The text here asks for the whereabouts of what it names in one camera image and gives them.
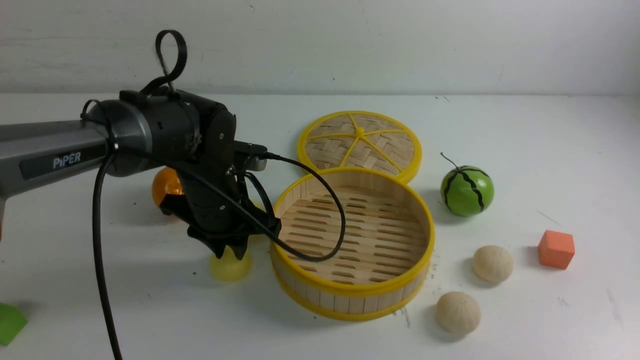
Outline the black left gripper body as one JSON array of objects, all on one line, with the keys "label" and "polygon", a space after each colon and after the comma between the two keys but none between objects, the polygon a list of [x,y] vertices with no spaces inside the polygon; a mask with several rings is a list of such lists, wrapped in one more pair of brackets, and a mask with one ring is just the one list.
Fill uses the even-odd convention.
[{"label": "black left gripper body", "polygon": [[[229,202],[219,194],[208,189],[198,180],[189,176],[182,178],[177,174],[183,188],[183,195],[167,194],[160,205],[164,215],[174,215],[188,225],[187,236],[202,243],[205,237],[220,237],[228,241],[234,237],[264,235],[265,231],[248,221]],[[227,196],[258,220],[276,237],[280,234],[282,223],[273,209],[262,212],[249,199],[246,182],[231,185]]]}]

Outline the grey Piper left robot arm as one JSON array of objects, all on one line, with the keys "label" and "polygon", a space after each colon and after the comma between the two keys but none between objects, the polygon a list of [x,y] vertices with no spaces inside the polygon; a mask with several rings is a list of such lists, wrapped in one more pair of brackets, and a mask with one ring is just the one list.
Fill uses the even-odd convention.
[{"label": "grey Piper left robot arm", "polygon": [[161,212],[188,224],[217,258],[230,248],[240,260],[251,235],[278,235],[281,221],[249,198],[242,171],[262,171],[266,148],[235,140],[236,125],[224,104],[165,86],[144,99],[101,101],[80,120],[4,124],[1,202],[96,169],[117,150],[113,177],[178,166],[179,193],[160,194]]}]

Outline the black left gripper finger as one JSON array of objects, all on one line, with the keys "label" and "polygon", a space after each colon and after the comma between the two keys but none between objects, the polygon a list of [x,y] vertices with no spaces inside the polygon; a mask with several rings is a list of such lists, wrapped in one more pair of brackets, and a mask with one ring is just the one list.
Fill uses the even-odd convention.
[{"label": "black left gripper finger", "polygon": [[249,246],[249,237],[233,237],[228,240],[228,247],[233,251],[235,259],[242,261]]},{"label": "black left gripper finger", "polygon": [[201,239],[201,243],[206,245],[218,260],[223,257],[227,247],[225,237],[204,237]]}]

